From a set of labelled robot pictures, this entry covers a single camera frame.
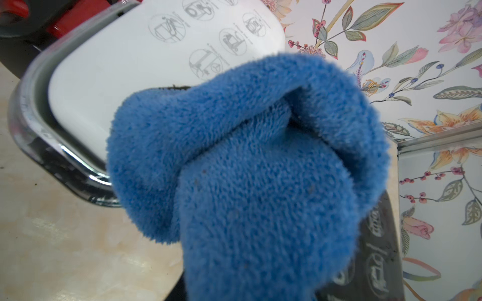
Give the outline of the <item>blue microfibre cloth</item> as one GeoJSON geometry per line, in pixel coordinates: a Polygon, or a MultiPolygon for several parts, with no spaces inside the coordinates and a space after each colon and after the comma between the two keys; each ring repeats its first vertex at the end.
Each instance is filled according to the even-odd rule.
{"type": "Polygon", "coordinates": [[[181,243],[188,300],[312,300],[349,265],[388,150],[353,76],[280,54],[128,97],[107,170],[144,236],[181,243]]]}

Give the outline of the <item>black coffee machine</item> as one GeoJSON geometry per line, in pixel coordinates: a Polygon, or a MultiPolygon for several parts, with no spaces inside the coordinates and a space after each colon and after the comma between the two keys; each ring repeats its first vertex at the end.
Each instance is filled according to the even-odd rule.
{"type": "Polygon", "coordinates": [[[387,193],[360,223],[357,253],[349,266],[318,291],[316,299],[405,299],[397,227],[387,193]]]}

